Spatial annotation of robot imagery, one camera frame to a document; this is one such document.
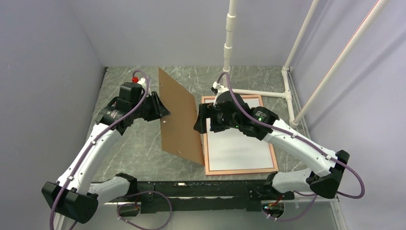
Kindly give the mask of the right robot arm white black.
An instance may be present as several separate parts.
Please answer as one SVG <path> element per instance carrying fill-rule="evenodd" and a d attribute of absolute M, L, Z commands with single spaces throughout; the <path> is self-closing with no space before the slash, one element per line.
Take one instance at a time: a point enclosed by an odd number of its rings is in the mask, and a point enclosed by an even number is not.
<path fill-rule="evenodd" d="M 350 155 L 318 147 L 316 143 L 294 131 L 271 110 L 250 107 L 239 94 L 229 91 L 214 102 L 201 103 L 194 130 L 200 134 L 236 129 L 243 135 L 281 148 L 306 165 L 294 172 L 272 172 L 264 184 L 264 194 L 270 199 L 293 192 L 307 191 L 323 198 L 338 193 Z"/>

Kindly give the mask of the brown backing board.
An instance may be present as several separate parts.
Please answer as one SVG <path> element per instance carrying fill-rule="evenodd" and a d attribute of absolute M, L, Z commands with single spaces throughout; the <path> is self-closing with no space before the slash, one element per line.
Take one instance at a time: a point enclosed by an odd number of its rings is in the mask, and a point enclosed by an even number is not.
<path fill-rule="evenodd" d="M 162 150 L 204 165 L 201 135 L 193 129 L 197 120 L 195 97 L 161 68 L 158 80 L 159 97 L 170 112 L 160 120 Z"/>

